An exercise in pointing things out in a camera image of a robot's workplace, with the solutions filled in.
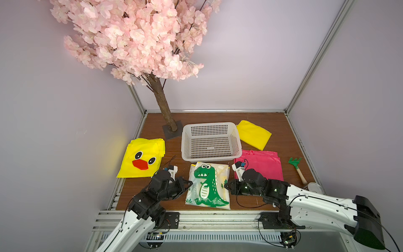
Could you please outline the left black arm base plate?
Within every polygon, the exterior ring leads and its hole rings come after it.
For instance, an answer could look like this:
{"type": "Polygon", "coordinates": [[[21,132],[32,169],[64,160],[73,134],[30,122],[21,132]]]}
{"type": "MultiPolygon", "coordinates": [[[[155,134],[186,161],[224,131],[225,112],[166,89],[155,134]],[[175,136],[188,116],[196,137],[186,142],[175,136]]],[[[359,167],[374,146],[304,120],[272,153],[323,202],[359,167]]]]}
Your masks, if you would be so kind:
{"type": "Polygon", "coordinates": [[[153,230],[176,230],[179,227],[179,212],[166,212],[162,220],[155,224],[153,230]]]}

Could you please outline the plain yellow raincoat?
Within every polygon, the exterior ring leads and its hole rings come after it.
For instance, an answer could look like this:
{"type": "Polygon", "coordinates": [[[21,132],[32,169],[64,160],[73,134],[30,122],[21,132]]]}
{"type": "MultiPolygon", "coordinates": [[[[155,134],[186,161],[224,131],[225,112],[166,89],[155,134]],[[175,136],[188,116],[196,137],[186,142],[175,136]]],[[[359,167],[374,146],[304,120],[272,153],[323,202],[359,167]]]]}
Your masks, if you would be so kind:
{"type": "Polygon", "coordinates": [[[268,130],[246,120],[237,125],[237,130],[241,141],[260,151],[264,150],[272,136],[268,130]]]}

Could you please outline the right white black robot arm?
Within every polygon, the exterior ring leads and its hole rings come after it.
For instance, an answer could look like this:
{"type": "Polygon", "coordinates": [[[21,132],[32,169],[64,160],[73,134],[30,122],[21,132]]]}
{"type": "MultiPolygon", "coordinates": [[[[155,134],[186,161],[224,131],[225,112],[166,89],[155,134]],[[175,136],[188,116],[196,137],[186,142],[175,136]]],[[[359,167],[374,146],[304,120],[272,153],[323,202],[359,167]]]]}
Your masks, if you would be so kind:
{"type": "Polygon", "coordinates": [[[260,196],[278,207],[278,220],[291,227],[334,230],[361,245],[385,250],[381,215],[366,197],[331,197],[298,188],[290,183],[263,177],[254,169],[225,184],[232,195],[260,196]]]}

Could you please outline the pink raincoat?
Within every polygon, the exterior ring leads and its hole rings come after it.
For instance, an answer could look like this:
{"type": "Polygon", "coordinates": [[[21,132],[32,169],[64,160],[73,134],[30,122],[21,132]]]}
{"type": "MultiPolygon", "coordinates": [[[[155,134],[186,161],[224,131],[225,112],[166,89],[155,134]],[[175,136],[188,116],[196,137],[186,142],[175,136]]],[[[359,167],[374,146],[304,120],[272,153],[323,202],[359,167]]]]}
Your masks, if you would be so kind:
{"type": "Polygon", "coordinates": [[[245,163],[245,170],[254,169],[267,179],[283,181],[281,160],[277,152],[243,150],[234,163],[245,163]]]}

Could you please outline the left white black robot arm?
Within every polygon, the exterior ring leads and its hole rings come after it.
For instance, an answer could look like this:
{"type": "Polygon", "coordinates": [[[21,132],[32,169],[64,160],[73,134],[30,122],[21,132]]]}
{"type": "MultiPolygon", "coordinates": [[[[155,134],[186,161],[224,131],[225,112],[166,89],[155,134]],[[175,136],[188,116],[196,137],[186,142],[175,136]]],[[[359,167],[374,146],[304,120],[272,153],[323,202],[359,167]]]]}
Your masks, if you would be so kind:
{"type": "Polygon", "coordinates": [[[179,198],[192,185],[181,176],[173,177],[170,171],[157,171],[150,183],[133,196],[123,218],[97,251],[133,251],[145,235],[164,224],[166,209],[161,202],[179,198]]]}

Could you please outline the dinosaur print raincoat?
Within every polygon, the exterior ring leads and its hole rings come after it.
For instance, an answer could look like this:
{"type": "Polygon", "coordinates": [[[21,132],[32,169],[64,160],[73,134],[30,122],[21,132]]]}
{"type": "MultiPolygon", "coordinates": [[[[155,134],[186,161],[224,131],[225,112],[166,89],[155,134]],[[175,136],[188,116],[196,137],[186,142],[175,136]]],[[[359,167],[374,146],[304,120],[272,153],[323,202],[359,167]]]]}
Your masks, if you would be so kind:
{"type": "Polygon", "coordinates": [[[189,179],[193,185],[187,191],[185,204],[230,210],[229,191],[225,189],[229,173],[226,164],[192,164],[189,179]]]}

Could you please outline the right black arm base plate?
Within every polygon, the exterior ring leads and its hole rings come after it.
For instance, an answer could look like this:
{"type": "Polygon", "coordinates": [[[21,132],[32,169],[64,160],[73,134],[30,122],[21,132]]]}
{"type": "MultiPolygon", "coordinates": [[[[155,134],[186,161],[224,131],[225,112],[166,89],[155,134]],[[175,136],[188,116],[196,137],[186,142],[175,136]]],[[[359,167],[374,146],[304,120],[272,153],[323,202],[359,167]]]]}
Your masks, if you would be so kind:
{"type": "Polygon", "coordinates": [[[278,212],[261,212],[258,221],[262,222],[265,230],[304,230],[305,226],[298,226],[290,220],[280,220],[278,212]]]}

